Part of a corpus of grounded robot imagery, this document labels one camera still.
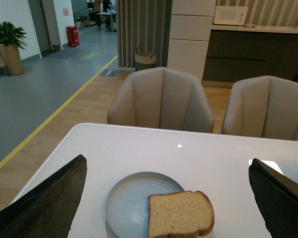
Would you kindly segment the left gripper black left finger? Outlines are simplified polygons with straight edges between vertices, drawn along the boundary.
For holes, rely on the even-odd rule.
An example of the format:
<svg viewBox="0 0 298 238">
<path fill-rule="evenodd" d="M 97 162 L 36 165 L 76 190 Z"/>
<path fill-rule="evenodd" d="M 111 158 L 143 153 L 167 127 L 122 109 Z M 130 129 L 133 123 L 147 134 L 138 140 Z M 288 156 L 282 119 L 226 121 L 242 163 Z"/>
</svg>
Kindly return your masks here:
<svg viewBox="0 0 298 238">
<path fill-rule="evenodd" d="M 78 155 L 1 210 L 0 238 L 66 238 L 86 174 L 86 158 Z"/>
</svg>

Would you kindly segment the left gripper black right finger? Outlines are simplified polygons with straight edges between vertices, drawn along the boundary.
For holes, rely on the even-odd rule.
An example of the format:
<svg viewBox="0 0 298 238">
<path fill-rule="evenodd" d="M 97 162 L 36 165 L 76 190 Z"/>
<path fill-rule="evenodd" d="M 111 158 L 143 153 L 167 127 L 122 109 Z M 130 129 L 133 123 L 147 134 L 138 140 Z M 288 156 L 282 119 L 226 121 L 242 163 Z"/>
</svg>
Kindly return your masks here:
<svg viewBox="0 0 298 238">
<path fill-rule="evenodd" d="M 259 159 L 248 169 L 251 189 L 273 238 L 298 238 L 298 183 Z"/>
</svg>

